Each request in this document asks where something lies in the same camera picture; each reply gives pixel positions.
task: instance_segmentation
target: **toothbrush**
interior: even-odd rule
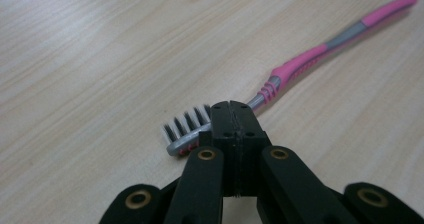
[[[247,105],[254,111],[269,103],[277,93],[301,73],[315,65],[321,58],[343,47],[344,44],[353,40],[359,34],[369,30],[389,16],[400,10],[413,6],[417,0],[394,0],[380,8],[372,11],[361,20],[352,24],[331,40],[318,45],[299,56],[274,68],[267,82],[261,90],[253,97]],[[198,146],[199,132],[209,131],[210,107],[204,105],[194,108],[192,112],[185,112],[182,118],[174,118],[170,124],[164,125],[164,132],[169,145],[166,150],[171,156],[185,155]]]

